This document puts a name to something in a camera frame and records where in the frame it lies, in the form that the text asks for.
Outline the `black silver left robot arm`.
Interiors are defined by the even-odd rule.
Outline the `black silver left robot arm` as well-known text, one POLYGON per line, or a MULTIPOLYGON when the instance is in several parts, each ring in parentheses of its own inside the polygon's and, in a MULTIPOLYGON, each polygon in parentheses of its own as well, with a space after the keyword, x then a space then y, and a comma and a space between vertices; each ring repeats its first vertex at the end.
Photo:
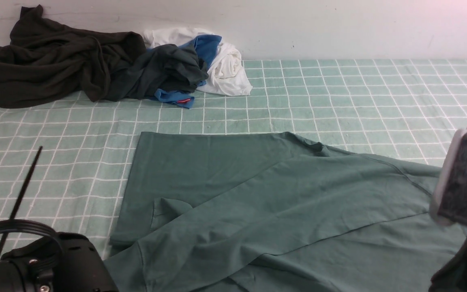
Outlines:
POLYGON ((80 234, 42 237, 0 259, 0 292, 116 291, 96 248, 80 234))

